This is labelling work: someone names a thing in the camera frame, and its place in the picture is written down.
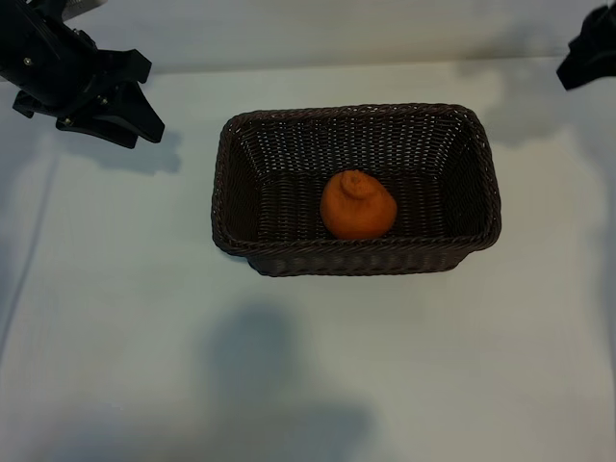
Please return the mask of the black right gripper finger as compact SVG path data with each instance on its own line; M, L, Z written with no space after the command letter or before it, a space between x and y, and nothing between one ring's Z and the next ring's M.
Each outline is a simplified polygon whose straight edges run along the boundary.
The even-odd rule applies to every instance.
M571 50L565 60L565 90L574 90L596 80L615 76L615 49Z
M581 26L579 34L569 42L569 52L571 50L599 51L609 48L609 7L601 6L588 14ZM567 64L565 60L558 67L556 74L565 89L565 72Z

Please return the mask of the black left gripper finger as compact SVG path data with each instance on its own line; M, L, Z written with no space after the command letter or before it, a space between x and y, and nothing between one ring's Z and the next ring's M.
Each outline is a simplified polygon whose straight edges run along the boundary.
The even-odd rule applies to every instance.
M58 117L56 128L108 141L133 149L140 136L135 125L116 113L92 113Z
M101 100L95 120L102 125L106 140L114 143L136 143L138 139L159 143L166 128L135 82L114 86Z

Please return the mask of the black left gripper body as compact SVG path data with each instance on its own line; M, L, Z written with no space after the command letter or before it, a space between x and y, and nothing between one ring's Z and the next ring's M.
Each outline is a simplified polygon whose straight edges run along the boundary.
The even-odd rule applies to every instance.
M138 50L97 47L82 30L65 22L102 6L101 1L3 1L1 77L20 88L13 107L69 116L114 86L143 84L151 62Z

